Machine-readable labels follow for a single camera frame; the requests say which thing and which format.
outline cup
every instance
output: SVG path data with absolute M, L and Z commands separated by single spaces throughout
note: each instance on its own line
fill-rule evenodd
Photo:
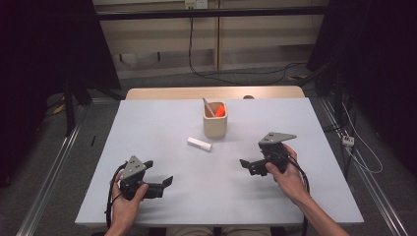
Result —
M 203 124 L 207 138 L 219 139 L 226 135 L 227 131 L 227 107 L 224 102 L 210 102 L 208 104 L 215 114 L 220 106 L 224 107 L 224 115 L 221 117 L 212 116 L 208 108 L 203 106 Z

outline white cable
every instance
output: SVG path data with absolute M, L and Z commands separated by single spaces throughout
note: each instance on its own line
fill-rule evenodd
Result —
M 383 172 L 383 164 L 381 163 L 380 159 L 377 157 L 377 155 L 374 153 L 374 151 L 365 143 L 365 141 L 362 140 L 362 138 L 359 136 L 358 132 L 355 129 L 355 126 L 353 125 L 352 120 L 350 119 L 349 116 L 349 112 L 347 112 L 346 106 L 343 104 L 343 102 L 341 103 L 343 105 L 344 110 L 346 111 L 346 115 L 347 115 L 347 119 L 349 120 L 350 125 L 353 128 L 353 131 L 355 132 L 356 136 L 359 138 L 359 140 L 366 146 L 366 148 L 368 148 L 368 150 L 374 155 L 375 159 L 378 161 L 378 163 L 380 164 L 381 169 L 378 171 L 375 170 L 370 170 L 368 167 L 366 167 L 365 165 L 363 165 L 362 163 L 359 162 L 359 160 L 356 158 L 356 156 L 350 152 L 349 148 L 347 148 L 347 152 L 349 153 L 350 156 L 352 156 L 352 158 L 366 171 L 370 172 L 370 173 L 374 173 L 374 174 L 378 174 Z

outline table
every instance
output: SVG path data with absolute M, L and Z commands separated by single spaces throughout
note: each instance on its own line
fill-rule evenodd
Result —
M 191 90 L 197 92 L 194 95 L 179 92 Z M 216 90 L 220 98 L 214 99 Z M 312 197 L 336 222 L 363 222 L 309 99 L 279 92 L 284 90 L 280 87 L 131 90 L 127 97 L 133 100 L 120 104 L 76 223 L 105 224 L 108 181 L 117 166 L 134 154 L 142 162 L 153 160 L 145 181 L 160 183 L 174 176 L 162 199 L 141 203 L 138 225 L 301 224 L 301 211 L 282 194 L 271 176 L 251 176 L 239 162 L 240 158 L 261 159 L 258 141 L 270 131 L 297 135 L 297 139 L 285 143 L 298 152 L 299 163 L 309 177 Z M 175 99 L 166 99 L 170 91 Z M 144 99 L 147 92 L 149 99 Z M 242 99 L 248 93 L 257 99 Z M 222 100 L 227 104 L 228 130 L 222 139 L 210 140 L 204 136 L 203 95 L 208 101 Z M 271 96 L 287 98 L 268 98 Z M 188 146 L 189 137 L 211 143 L 211 152 Z

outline white eraser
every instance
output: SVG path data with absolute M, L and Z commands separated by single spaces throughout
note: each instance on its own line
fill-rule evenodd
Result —
M 187 140 L 188 145 L 197 147 L 197 148 L 201 148 L 203 150 L 206 151 L 210 151 L 211 150 L 211 144 L 203 142 L 203 141 L 199 141 L 193 138 L 188 138 Z

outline finger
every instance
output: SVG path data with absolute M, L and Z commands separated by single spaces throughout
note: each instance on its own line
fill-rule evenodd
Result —
M 295 152 L 295 150 L 293 150 L 290 146 L 283 144 L 285 149 L 288 151 L 289 155 L 294 158 L 295 160 L 297 160 L 297 152 Z
M 119 188 L 119 185 L 117 184 L 117 182 L 119 182 L 119 180 L 120 180 L 120 176 L 122 176 L 122 171 L 120 171 L 119 173 L 117 173 L 116 178 L 114 179 L 113 191 L 111 192 L 111 196 L 113 198 L 116 198 L 116 196 L 118 196 L 120 194 L 120 192 L 121 192 L 120 191 L 120 188 Z
M 132 198 L 132 201 L 136 204 L 139 204 L 139 202 L 144 198 L 145 194 L 148 190 L 148 184 L 143 184 L 141 187 L 136 191 L 135 196 Z
M 265 165 L 265 167 L 267 168 L 269 173 L 273 175 L 273 178 L 275 179 L 275 181 L 281 177 L 282 175 L 281 172 L 279 172 L 278 168 L 274 164 L 268 162 Z

